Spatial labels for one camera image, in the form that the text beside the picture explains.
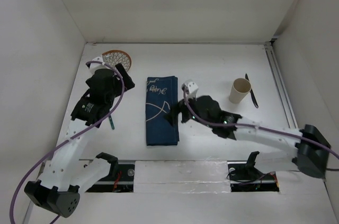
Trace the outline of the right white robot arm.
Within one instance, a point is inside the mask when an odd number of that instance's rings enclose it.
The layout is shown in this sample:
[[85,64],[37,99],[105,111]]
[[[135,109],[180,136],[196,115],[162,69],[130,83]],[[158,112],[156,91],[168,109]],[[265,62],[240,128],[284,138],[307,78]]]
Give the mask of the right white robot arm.
[[266,128],[244,116],[222,110],[209,95],[180,100],[164,118],[176,126],[179,115],[182,123],[194,120],[211,128],[218,137],[274,148],[270,153],[250,153],[242,169],[250,178],[272,171],[287,171],[292,165],[310,177],[325,177],[331,146],[315,126],[307,124],[302,129],[280,130]]

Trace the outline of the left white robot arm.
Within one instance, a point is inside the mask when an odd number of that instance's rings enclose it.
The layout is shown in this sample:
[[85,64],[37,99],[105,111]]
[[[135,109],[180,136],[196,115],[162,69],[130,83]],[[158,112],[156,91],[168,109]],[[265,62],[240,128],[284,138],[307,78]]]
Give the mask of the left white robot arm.
[[118,158],[107,153],[99,153],[79,174],[75,168],[101,123],[118,107],[123,94],[135,86],[121,63],[112,67],[90,61],[87,66],[92,77],[86,80],[88,89],[70,115],[65,140],[38,179],[27,182],[24,188],[36,206],[63,218],[73,214],[81,194],[97,181],[112,180],[119,174]]

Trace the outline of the dark blue printed cloth napkin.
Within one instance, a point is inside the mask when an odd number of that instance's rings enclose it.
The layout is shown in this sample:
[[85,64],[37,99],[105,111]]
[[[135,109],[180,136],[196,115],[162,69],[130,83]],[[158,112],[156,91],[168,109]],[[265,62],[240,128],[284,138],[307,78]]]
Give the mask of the dark blue printed cloth napkin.
[[177,77],[148,77],[146,84],[146,145],[176,146],[179,142],[178,126],[171,125],[169,114],[177,99]]

